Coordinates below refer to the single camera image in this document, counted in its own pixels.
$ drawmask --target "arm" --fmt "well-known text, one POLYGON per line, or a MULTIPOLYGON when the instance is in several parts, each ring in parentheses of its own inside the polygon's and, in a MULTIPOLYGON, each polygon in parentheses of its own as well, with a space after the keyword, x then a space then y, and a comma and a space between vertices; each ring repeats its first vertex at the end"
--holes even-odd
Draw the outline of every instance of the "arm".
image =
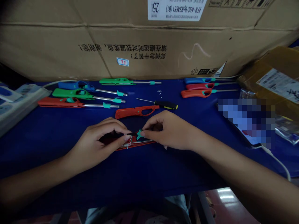
POLYGON ((299 188, 168 111, 151 117, 141 135, 201 155, 262 223, 298 223, 299 188), (162 125, 160 132, 151 131, 162 125))
POLYGON ((88 127, 65 156, 0 180, 0 202, 11 213, 16 212, 50 188, 96 166, 131 137, 124 135, 106 146, 98 141, 104 134, 114 130, 123 134, 131 133, 120 121, 107 118, 88 127))

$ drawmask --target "left hand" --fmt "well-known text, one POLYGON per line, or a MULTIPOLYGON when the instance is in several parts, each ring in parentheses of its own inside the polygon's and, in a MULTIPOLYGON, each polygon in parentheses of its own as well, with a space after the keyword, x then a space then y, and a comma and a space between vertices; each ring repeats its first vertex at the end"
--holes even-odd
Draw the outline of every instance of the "left hand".
POLYGON ((131 133, 123 123, 112 117, 89 126, 72 150, 64 156, 64 165, 71 172, 78 174, 101 163, 131 138, 131 135, 124 135, 108 145, 99 141, 103 135, 113 131, 131 133))

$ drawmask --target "forearm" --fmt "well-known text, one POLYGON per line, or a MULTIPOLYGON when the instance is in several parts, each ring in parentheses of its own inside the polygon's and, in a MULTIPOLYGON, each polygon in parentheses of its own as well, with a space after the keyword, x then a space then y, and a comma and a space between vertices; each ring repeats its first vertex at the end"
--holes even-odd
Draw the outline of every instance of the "forearm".
POLYGON ((7 177, 0 181, 0 200, 9 211, 16 212, 50 188, 70 179, 76 173, 64 163, 64 158, 7 177))
POLYGON ((280 175, 243 156, 217 139, 206 135, 194 151, 200 154, 224 178, 232 189, 246 193, 255 204, 254 210, 276 219, 297 219, 294 211, 299 189, 280 175))

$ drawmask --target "cardboard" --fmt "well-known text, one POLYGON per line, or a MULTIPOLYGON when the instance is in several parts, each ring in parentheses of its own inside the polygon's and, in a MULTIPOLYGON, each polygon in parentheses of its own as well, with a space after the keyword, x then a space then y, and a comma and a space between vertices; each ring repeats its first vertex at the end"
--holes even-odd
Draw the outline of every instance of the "cardboard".
POLYGON ((288 77, 299 79, 299 51, 286 47, 277 47, 269 51, 251 69, 238 78, 238 81, 248 90, 256 93, 257 98, 268 99, 270 104, 276 105, 276 114, 299 121, 299 104, 291 102, 279 94, 273 93, 263 86, 257 84, 271 69, 276 69, 288 77))
POLYGON ((0 61, 33 81, 110 78, 98 51, 82 54, 79 43, 92 44, 84 27, 2 26, 0 61))
POLYGON ((17 0, 2 13, 0 61, 33 81, 212 76, 225 62, 221 76, 232 76, 299 37, 297 6, 296 0, 207 0, 199 21, 154 21, 148 1, 17 0), (125 61, 129 66, 120 65, 125 61))
POLYGON ((298 30, 299 1, 274 1, 260 18, 255 29, 259 30, 298 30))
POLYGON ((90 30, 95 42, 102 46, 101 54, 112 77, 135 79, 210 76, 226 61, 221 76, 232 76, 251 60, 285 42, 289 44, 299 34, 258 30, 239 32, 96 27, 90 30), (121 45, 134 46, 135 50, 121 49, 121 45), (119 65, 117 58, 129 60, 129 66, 119 65))

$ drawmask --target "blue table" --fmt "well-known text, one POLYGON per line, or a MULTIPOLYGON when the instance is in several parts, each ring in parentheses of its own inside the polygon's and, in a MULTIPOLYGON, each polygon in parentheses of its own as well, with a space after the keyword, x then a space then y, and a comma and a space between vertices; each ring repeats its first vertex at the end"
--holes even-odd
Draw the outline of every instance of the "blue table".
MULTIPOLYGON (((239 92, 212 94, 209 98, 187 98, 180 95, 185 89, 183 80, 162 80, 162 85, 101 86, 96 88, 128 93, 122 108, 150 105, 136 100, 168 100, 178 104, 173 112, 189 123, 214 136, 245 156, 285 176, 283 168, 261 149, 248 149, 236 129, 218 113, 218 98, 238 98, 239 92)), ((238 88, 238 85, 221 86, 238 88)), ((96 96, 112 97, 95 93, 96 96)), ((101 104, 100 100, 82 100, 101 104)), ((161 112, 156 110, 151 116, 161 112)), ((115 115, 115 109, 104 108, 42 108, 37 107, 0 139, 0 178, 45 164, 65 155, 77 142, 86 127, 115 115)), ((133 132, 143 127, 149 117, 120 119, 133 132)), ((299 148, 280 137, 276 139, 274 155, 299 176, 299 148)), ((197 154, 174 149, 165 150, 153 143, 114 152, 98 166, 77 175, 37 199, 21 214, 32 217, 125 204, 149 198, 225 187, 223 179, 197 154)))

